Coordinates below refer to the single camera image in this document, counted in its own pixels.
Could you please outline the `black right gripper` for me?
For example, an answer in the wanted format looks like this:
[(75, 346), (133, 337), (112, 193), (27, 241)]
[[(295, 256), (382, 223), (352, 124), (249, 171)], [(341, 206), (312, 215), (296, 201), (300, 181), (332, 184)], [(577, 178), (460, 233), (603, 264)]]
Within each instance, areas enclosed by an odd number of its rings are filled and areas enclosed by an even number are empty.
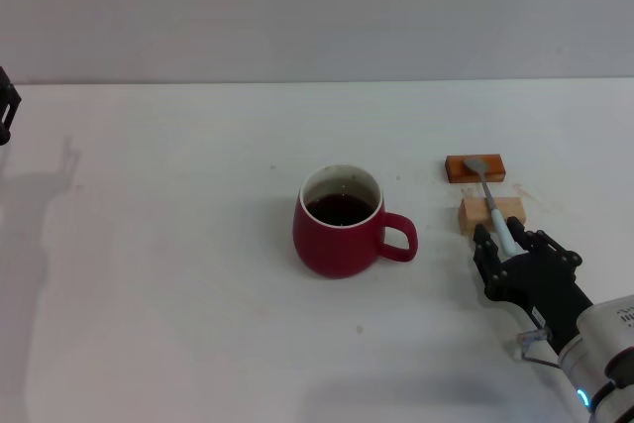
[(543, 230), (526, 230), (511, 216), (506, 225), (519, 247), (527, 252), (502, 267), (498, 247), (483, 224), (477, 224), (474, 263), (489, 300), (505, 300), (522, 308), (538, 328), (547, 328), (548, 343), (560, 352), (579, 334), (577, 320), (592, 305), (576, 283), (579, 254), (569, 251)]

